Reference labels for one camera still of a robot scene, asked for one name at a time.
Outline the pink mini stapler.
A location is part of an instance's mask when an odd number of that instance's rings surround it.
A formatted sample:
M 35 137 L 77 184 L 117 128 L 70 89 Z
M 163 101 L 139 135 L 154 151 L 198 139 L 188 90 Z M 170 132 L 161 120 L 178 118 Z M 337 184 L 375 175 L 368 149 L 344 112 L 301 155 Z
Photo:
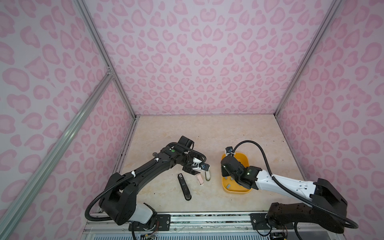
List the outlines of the pink mini stapler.
M 198 174 L 198 175 L 196 175 L 196 178 L 197 178 L 199 185 L 203 186 L 204 185 L 204 179 L 203 179 L 202 175 Z

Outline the diagonal aluminium frame bar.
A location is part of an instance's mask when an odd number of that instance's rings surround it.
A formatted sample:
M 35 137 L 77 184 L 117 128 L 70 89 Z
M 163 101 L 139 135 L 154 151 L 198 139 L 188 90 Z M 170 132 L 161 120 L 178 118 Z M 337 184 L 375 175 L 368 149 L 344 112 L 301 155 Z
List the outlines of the diagonal aluminium frame bar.
M 50 152 L 43 159 L 43 162 L 31 176 L 20 194 L 12 202 L 6 213 L 1 219 L 1 239 L 7 240 L 14 232 L 19 222 L 33 203 L 34 199 L 48 180 L 49 176 L 57 166 L 58 161 L 63 157 L 68 147 L 80 131 L 88 116 L 100 100 L 104 91 L 108 88 L 113 74 L 106 74 L 98 84 L 83 106 L 79 109 L 76 116 L 70 122 L 59 140 L 51 148 Z

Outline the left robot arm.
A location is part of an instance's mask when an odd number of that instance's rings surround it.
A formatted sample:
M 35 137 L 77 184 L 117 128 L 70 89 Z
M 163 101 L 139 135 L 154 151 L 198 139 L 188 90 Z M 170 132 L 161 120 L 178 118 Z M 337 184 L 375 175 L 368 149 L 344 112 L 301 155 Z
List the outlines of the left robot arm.
M 88 206 L 91 209 L 97 203 L 107 216 L 98 218 L 86 213 L 87 220 L 114 221 L 119 226 L 137 223 L 151 230 L 156 225 L 158 213 L 148 204 L 138 204 L 137 195 L 150 181 L 176 165 L 181 165 L 183 171 L 191 175 L 209 171 L 206 156 L 195 151 L 193 145 L 192 140 L 182 136 L 177 143 L 169 143 L 154 153 L 153 159 L 141 167 L 123 175 L 113 174 L 105 190 Z

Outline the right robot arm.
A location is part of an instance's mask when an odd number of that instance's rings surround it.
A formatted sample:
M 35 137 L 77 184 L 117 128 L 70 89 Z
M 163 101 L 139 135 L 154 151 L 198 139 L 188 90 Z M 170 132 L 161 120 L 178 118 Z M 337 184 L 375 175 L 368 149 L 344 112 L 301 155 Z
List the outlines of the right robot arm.
M 232 178 L 245 189 L 274 192 L 299 200 L 296 204 L 272 203 L 266 215 L 270 225 L 313 223 L 329 232 L 344 233 L 348 203 L 325 179 L 312 182 L 272 176 L 261 168 L 245 167 L 231 154 L 221 160 L 221 172 L 223 177 Z

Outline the yellow plastic tray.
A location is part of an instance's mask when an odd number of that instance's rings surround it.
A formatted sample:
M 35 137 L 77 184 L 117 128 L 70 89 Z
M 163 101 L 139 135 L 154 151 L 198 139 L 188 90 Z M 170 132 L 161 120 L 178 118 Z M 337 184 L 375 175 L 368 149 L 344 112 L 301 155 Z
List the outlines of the yellow plastic tray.
M 249 167 L 249 160 L 247 156 L 243 153 L 235 153 L 235 158 L 244 166 Z M 228 194 L 238 194 L 238 195 L 244 195 L 251 192 L 251 189 L 246 189 L 239 184 L 236 183 L 236 181 L 230 177 L 222 177 L 222 187 L 224 191 Z

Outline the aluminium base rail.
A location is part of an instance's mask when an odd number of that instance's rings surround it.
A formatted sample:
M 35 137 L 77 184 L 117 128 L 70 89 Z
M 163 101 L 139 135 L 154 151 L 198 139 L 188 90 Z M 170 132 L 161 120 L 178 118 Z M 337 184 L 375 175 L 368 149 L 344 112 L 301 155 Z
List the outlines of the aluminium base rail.
M 343 240 L 316 224 L 292 224 L 271 229 L 262 223 L 266 212 L 160 213 L 161 221 L 150 231 L 112 221 L 88 222 L 82 240 Z

